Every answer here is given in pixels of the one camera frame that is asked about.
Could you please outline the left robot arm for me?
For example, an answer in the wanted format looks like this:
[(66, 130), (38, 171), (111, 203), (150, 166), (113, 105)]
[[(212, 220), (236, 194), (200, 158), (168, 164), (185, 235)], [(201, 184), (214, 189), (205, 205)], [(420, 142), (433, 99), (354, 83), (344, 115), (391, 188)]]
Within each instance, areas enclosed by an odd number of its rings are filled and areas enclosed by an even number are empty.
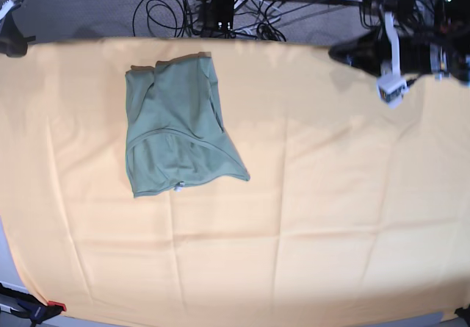
[(469, 85), (469, 0), (361, 0), (360, 18), (375, 15), (365, 35), (331, 46), (328, 55), (371, 76), (391, 70), (386, 13), (394, 19), (403, 75), (443, 74)]

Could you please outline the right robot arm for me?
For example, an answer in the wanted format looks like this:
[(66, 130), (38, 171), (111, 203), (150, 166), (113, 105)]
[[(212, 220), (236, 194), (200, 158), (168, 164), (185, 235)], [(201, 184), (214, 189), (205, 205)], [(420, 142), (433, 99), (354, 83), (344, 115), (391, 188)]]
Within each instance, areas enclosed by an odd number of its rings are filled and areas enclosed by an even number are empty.
[(12, 13), (23, 5), (24, 0), (6, 0), (1, 5), (1, 54), (7, 57), (24, 57), (29, 43), (36, 36), (25, 37), (15, 23)]

